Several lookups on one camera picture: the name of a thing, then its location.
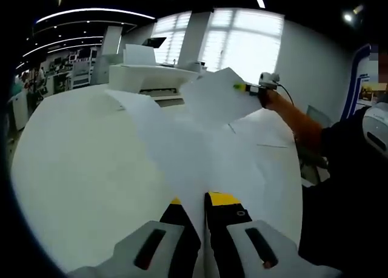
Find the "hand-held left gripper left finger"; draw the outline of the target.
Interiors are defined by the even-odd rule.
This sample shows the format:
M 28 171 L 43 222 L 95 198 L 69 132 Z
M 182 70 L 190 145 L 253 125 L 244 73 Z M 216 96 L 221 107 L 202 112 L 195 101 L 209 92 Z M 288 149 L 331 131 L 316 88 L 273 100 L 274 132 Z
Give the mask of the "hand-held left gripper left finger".
M 112 256 L 69 277 L 192 277 L 201 242 L 180 200 L 118 242 Z

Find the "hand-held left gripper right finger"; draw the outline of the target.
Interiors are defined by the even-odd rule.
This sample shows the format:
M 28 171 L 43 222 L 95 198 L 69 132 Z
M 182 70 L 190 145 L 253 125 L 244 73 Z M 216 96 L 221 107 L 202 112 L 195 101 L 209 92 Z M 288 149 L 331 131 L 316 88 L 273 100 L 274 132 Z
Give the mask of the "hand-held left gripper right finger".
M 337 269 L 303 259 L 292 240 L 252 220 L 230 194 L 205 193 L 204 212 L 220 277 L 341 277 Z

